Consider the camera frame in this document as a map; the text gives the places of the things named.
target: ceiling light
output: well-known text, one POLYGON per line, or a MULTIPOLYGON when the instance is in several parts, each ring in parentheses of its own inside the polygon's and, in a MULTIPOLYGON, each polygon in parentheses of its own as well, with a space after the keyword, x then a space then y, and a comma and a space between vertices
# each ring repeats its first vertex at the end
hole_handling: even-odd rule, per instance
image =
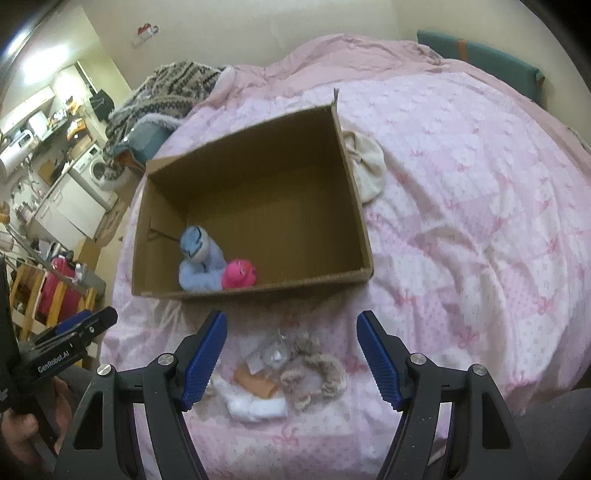
POLYGON ((25 83, 38 83, 51 77, 67 60, 68 48, 65 45, 48 48, 25 60, 22 69, 25 83))
POLYGON ((18 50, 18 47, 20 47, 22 42, 24 42, 26 39, 27 34, 25 32, 20 32, 16 37, 14 37, 14 40, 8 46, 8 56, 11 57, 12 54, 18 50))

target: blue plush toy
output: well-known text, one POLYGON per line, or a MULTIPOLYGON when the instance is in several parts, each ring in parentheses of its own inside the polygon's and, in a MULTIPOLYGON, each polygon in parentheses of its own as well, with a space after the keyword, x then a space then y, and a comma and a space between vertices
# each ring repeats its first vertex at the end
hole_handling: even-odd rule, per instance
POLYGON ((185 291, 201 293, 222 289, 222 275, 228 265, 204 228, 190 226, 181 237, 184 260, 178 269, 178 283, 185 291))

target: kitchen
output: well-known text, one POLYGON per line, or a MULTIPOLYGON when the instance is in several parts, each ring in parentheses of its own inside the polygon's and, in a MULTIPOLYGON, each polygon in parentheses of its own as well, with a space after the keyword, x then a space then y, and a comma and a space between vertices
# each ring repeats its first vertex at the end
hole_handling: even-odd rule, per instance
POLYGON ((117 205, 101 189, 102 147, 109 113, 130 92, 85 22, 69 19, 27 53, 0 112, 0 201, 11 226, 66 249, 96 239, 117 205))

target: pink blanket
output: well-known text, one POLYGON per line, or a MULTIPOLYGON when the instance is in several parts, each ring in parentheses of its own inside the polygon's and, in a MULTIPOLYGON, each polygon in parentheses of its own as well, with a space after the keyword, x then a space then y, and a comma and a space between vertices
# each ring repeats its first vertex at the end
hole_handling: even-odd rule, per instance
MULTIPOLYGON (((342 398, 285 422, 240 424, 219 398, 196 405, 187 425, 212 479, 375 477, 400 415, 381 400, 356 340, 365 309, 411 352, 447 367, 486 365, 516 413, 571 388, 590 361, 591 158, 562 124, 467 64, 413 42, 323 37, 269 67, 228 69, 159 156, 330 102, 334 86, 343 123, 375 138, 388 166, 385 191, 365 208, 375 260, 367 285, 267 305, 265 316, 255 301, 134 298, 143 183, 131 207, 113 293, 120 320, 103 362, 146 365, 220 308, 230 321, 223 375, 278 326, 318 335, 349 374, 342 398)), ((145 422, 138 433, 157 477, 145 422)))

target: pink toy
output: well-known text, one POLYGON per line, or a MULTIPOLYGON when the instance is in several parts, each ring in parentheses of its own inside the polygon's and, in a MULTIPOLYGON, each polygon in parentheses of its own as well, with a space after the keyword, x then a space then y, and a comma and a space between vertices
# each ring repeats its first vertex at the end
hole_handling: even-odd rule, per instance
POLYGON ((256 268, 248 260, 232 260, 222 275, 222 288, 244 288, 256 285, 256 268))

